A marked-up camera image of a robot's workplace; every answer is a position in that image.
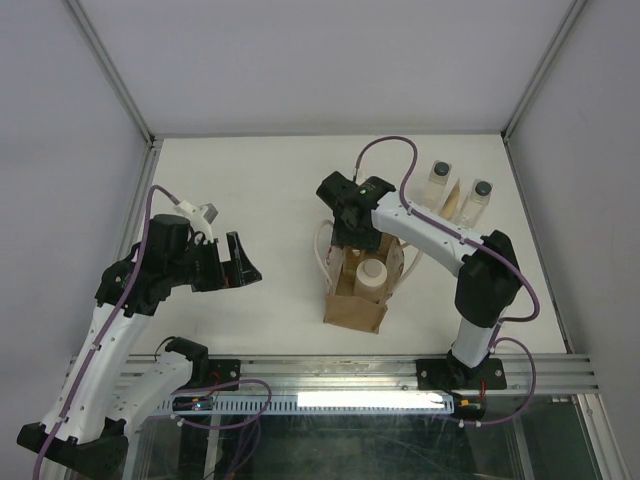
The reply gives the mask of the beige squeeze tube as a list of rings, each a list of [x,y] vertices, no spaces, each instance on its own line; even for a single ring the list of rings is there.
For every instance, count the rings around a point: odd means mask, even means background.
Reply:
[[[441,218],[447,221],[452,220],[459,203],[460,194],[460,180],[457,180],[439,211],[439,216]]]

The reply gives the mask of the clear square bottle front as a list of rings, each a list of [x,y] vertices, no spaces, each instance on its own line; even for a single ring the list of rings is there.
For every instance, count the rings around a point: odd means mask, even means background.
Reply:
[[[423,191],[422,205],[434,210],[442,198],[451,173],[451,165],[444,161],[435,161],[430,169]]]

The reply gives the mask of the clear square bottle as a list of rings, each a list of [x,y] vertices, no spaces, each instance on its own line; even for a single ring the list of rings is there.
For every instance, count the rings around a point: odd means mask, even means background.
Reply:
[[[482,217],[491,200],[493,184],[476,179],[459,211],[456,223],[464,228],[473,228]]]
[[[451,165],[444,161],[435,161],[430,169],[423,191],[422,205],[434,210],[442,198],[451,173]]]

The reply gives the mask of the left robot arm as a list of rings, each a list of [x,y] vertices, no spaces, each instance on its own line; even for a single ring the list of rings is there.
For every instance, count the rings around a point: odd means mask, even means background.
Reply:
[[[20,446],[89,479],[108,479],[119,469],[133,433],[158,401],[182,387],[203,389],[218,382],[207,347],[175,337],[138,381],[114,391],[160,303],[177,287],[205,293],[262,279],[237,232],[226,235],[227,261],[220,260],[215,240],[203,239],[178,215],[155,215],[143,237],[104,271],[89,333],[58,400],[17,438]]]

